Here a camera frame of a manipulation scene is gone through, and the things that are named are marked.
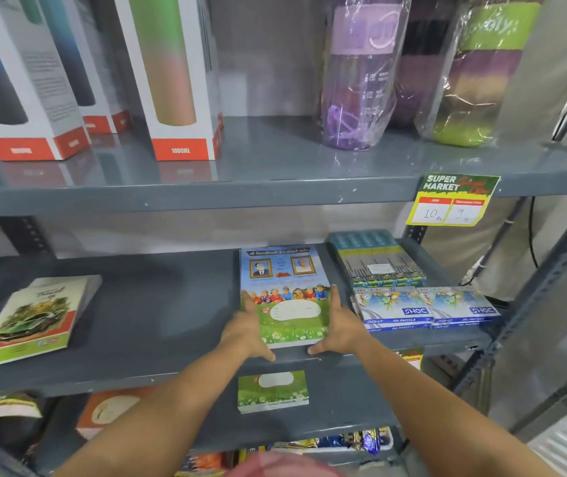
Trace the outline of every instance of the framed portrait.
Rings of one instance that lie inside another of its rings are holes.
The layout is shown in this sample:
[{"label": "framed portrait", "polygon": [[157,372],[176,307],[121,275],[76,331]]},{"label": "framed portrait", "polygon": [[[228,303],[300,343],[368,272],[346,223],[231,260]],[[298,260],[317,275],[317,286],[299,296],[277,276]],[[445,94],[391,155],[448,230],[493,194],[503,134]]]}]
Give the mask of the framed portrait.
[{"label": "framed portrait", "polygon": [[293,256],[290,260],[292,261],[292,272],[295,276],[312,275],[317,272],[310,256]]},{"label": "framed portrait", "polygon": [[250,277],[251,278],[271,278],[273,275],[273,267],[270,259],[251,259],[250,260]]}]

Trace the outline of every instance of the pink fabric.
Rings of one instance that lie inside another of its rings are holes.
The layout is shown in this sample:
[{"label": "pink fabric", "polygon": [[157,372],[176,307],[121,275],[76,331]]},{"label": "pink fabric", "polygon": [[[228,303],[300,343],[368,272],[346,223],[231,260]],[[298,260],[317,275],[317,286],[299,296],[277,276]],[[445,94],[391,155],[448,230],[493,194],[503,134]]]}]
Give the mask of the pink fabric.
[{"label": "pink fabric", "polygon": [[268,451],[248,457],[225,477],[343,477],[327,465],[295,453]]}]

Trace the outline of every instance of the green car illustration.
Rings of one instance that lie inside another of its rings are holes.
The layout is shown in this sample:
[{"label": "green car illustration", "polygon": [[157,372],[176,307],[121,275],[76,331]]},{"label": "green car illustration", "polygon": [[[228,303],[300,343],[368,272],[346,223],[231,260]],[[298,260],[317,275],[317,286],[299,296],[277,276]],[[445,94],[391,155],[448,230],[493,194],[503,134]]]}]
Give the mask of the green car illustration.
[{"label": "green car illustration", "polygon": [[60,322],[68,310],[69,306],[65,297],[21,306],[0,327],[0,342],[9,342],[42,333]]}]

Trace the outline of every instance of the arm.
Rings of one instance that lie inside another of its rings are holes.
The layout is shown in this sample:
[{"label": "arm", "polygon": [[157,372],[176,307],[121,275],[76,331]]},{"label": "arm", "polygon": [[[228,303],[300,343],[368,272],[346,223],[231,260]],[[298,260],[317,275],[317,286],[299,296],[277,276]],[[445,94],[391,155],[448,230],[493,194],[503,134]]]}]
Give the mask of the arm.
[{"label": "arm", "polygon": [[219,395],[249,357],[274,361],[259,334],[255,304],[242,293],[217,348],[191,363],[87,442],[55,477],[172,476]]},{"label": "arm", "polygon": [[328,335],[308,353],[354,353],[435,477],[558,476],[502,427],[372,337],[341,306],[335,286],[330,294]]}]

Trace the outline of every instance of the gray shelf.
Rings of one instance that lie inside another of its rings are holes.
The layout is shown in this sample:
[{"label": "gray shelf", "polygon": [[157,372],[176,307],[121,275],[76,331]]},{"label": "gray shelf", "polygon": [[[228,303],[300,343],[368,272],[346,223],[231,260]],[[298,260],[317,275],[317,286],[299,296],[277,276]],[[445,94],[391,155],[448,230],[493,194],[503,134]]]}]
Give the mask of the gray shelf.
[{"label": "gray shelf", "polygon": [[[397,425],[376,384],[359,366],[307,369],[306,380],[309,405],[242,415],[233,378],[200,428],[193,451],[234,450]],[[55,410],[32,459],[38,473],[53,472],[84,444],[75,427],[87,399],[65,397]]]},{"label": "gray shelf", "polygon": [[[450,284],[417,243],[399,241],[426,272],[431,286]],[[330,283],[345,289],[325,245],[319,245],[319,255]],[[104,281],[74,328],[69,347],[0,365],[0,391],[53,397],[157,385],[212,350],[224,322],[239,306],[237,250],[0,260],[0,272],[10,271],[12,278],[0,286],[0,309],[10,293],[35,277],[101,274]],[[375,337],[394,350],[423,348],[426,355],[484,349],[491,342],[479,327],[386,331]],[[311,357],[305,346],[275,353],[274,363],[248,360],[240,375],[359,365],[353,355]]]},{"label": "gray shelf", "polygon": [[218,161],[157,162],[144,123],[64,162],[0,162],[0,216],[411,201],[423,174],[502,176],[495,196],[567,194],[567,148],[465,149],[388,131],[369,152],[320,145],[310,118],[226,118]]}]

